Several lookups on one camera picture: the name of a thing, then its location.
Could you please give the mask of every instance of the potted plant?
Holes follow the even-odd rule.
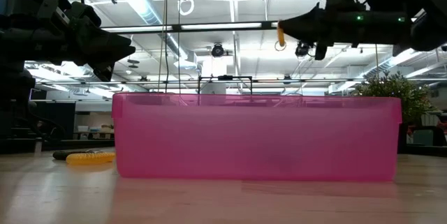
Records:
[[[367,78],[356,87],[358,96],[377,96],[400,98],[402,105],[402,124],[399,130],[400,150],[406,144],[406,132],[408,125],[419,124],[420,117],[428,111],[434,110],[428,100],[429,89],[427,86],[418,86],[415,82],[406,79],[400,72],[390,75],[389,71],[383,72],[383,77],[373,76]]]

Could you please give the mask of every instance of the green plant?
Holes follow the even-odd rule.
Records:
[[[356,88],[357,95],[400,98],[402,105],[402,121],[404,123],[418,122],[420,116],[434,110],[428,100],[427,86],[417,86],[415,82],[406,79],[400,72],[390,75],[368,78]]]

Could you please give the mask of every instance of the plastic bin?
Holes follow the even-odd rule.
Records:
[[[123,177],[390,181],[400,99],[120,93]]]

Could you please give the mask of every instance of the ceiling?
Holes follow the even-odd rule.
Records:
[[[163,14],[164,0],[152,1],[158,13]],[[270,21],[284,20],[308,12],[318,1],[324,7],[325,0],[267,0],[266,2],[263,0],[238,0],[237,10],[235,10],[236,21],[263,21],[265,20],[265,11],[267,11]],[[86,0],[86,3],[95,3],[94,8],[102,20],[102,27],[146,25],[126,0],[119,0],[116,4],[113,4],[111,0]],[[188,9],[189,3],[183,3],[182,10]],[[168,0],[166,17],[168,24],[232,22],[229,0],[194,0],[194,9],[189,15],[180,15],[177,0]],[[350,48],[349,45],[338,44],[328,49],[323,61],[314,61],[310,57],[300,61],[294,54],[297,43],[294,38],[286,37],[287,47],[279,52],[275,49],[276,31],[239,31],[237,35],[240,43],[240,48],[237,50],[238,61],[240,61],[239,75],[250,75],[258,79],[283,78],[284,74],[291,74],[296,78],[318,79],[357,77],[362,72],[361,70],[366,71],[369,66],[375,64],[376,58],[380,61],[388,59],[392,50],[389,45],[359,45],[358,48]],[[214,43],[222,43],[225,50],[235,51],[231,31],[181,33],[172,36],[183,48],[196,52],[199,64],[211,58],[209,50]],[[147,76],[148,80],[178,79],[178,70],[173,69],[173,64],[177,61],[176,57],[169,52],[168,64],[166,64],[164,46],[161,46],[162,41],[159,36],[137,34],[132,36],[132,40],[137,52],[119,61],[115,65],[115,74],[124,80],[139,80],[142,76]],[[137,69],[128,67],[127,60],[129,58],[140,61]],[[233,56],[224,58],[227,74],[235,75]],[[416,71],[442,61],[447,61],[447,56],[444,56],[443,52],[439,53],[439,56],[436,56],[434,52],[421,53],[408,61],[399,63],[399,66],[412,67]],[[430,73],[438,73],[437,77],[443,76],[446,73],[444,65],[438,65],[416,77],[430,76]],[[359,73],[350,71],[352,66],[358,67]],[[181,80],[196,80],[198,78],[196,70],[181,69],[180,72]],[[312,87],[327,89],[330,84],[330,82],[309,83],[306,89]],[[257,84],[258,88],[267,86]],[[275,84],[275,87],[278,86],[300,87],[299,84]]]

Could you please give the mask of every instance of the desk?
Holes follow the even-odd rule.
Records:
[[[123,179],[113,164],[0,156],[0,223],[445,223],[447,158],[400,156],[395,183]]]

